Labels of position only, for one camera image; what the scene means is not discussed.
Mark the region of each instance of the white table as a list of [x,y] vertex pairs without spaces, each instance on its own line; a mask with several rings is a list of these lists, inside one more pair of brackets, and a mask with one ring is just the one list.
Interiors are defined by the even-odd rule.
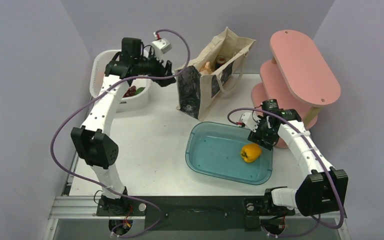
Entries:
[[[261,83],[259,74],[244,74],[231,94],[218,99],[205,121],[229,124],[226,116],[231,110],[253,107],[251,90],[257,83]],[[302,183],[304,177],[289,149],[275,148],[272,175],[261,185],[194,172],[186,164],[185,150],[191,130],[199,121],[177,110],[177,104],[175,84],[161,88],[153,83],[147,108],[115,115],[110,137],[119,147],[115,164],[129,195],[250,196],[262,195],[273,187],[298,188]],[[238,120],[240,114],[233,114],[233,119]],[[75,172],[97,180],[82,159]],[[70,196],[93,196],[99,189],[75,177]]]

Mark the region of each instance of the blue plastic bin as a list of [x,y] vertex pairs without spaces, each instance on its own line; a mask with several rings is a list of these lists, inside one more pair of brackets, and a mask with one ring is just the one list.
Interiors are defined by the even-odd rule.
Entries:
[[202,122],[190,133],[186,163],[195,172],[245,184],[259,185],[272,175],[273,151],[262,149],[260,157],[246,163],[241,157],[249,129],[215,122]]

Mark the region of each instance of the robotic arm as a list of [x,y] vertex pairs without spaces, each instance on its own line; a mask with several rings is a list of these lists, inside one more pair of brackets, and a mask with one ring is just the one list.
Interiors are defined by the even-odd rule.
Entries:
[[[171,44],[165,39],[158,38],[151,43],[154,54],[144,57],[144,44],[140,39],[125,37],[121,41],[121,51],[115,54],[106,65],[100,95],[120,79],[131,76],[148,75],[168,77],[172,75],[172,63],[167,61],[165,67],[161,56],[171,49]],[[161,87],[175,83],[175,78],[156,81]],[[125,81],[113,88],[93,106],[90,114],[81,127],[74,127],[71,139],[78,156],[91,166],[99,182],[118,193],[128,194],[127,188],[121,182],[115,162],[119,147],[109,137],[111,124],[117,106],[122,101],[132,82]],[[128,203],[119,195],[108,189],[102,189],[101,199],[104,207],[112,209],[115,214],[126,211]]]
[[[266,194],[271,196],[272,204],[297,208],[304,216],[338,211],[339,207],[332,187],[312,150],[315,150],[329,170],[328,174],[333,179],[342,204],[344,204],[348,185],[348,176],[345,171],[336,170],[320,153],[310,138],[310,131],[305,129],[296,110],[279,108],[276,99],[262,102],[261,107],[264,111],[287,120],[301,133],[298,134],[290,125],[282,123],[271,115],[263,114],[263,116],[258,116],[258,119],[254,120],[252,113],[244,113],[241,116],[241,121],[251,130],[248,140],[271,150],[279,141],[279,138],[282,138],[295,157],[302,174],[306,176],[298,189],[288,187],[267,189]],[[303,138],[307,139],[310,146],[307,145]]]

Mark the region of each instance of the white plastic basket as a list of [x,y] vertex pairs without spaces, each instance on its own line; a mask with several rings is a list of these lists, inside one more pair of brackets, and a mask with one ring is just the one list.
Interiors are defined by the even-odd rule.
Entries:
[[[113,59],[114,55],[120,50],[107,50],[101,52],[96,56],[93,61],[92,74],[90,75],[89,91],[92,97],[96,98],[101,91],[102,83],[105,75],[106,65]],[[148,56],[148,52],[143,52],[144,56]],[[149,89],[151,87],[151,80],[145,78],[135,79],[132,86],[145,87],[145,89],[135,96],[123,97],[117,107],[117,112],[128,112],[139,110],[148,104]]]

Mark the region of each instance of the black print on bag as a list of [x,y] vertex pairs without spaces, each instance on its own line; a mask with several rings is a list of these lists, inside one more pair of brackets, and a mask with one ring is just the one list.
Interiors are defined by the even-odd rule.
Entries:
[[198,119],[198,114],[200,113],[200,78],[201,74],[194,66],[188,66],[177,77],[180,111],[195,119]]
[[[226,68],[223,69],[223,71],[221,72],[220,81],[223,86],[232,76],[233,63],[234,61],[231,62],[228,66],[226,66]],[[216,75],[214,75],[212,76],[212,79],[211,79],[211,97],[213,98],[219,91],[220,91],[220,86],[219,86],[219,83],[217,82]]]

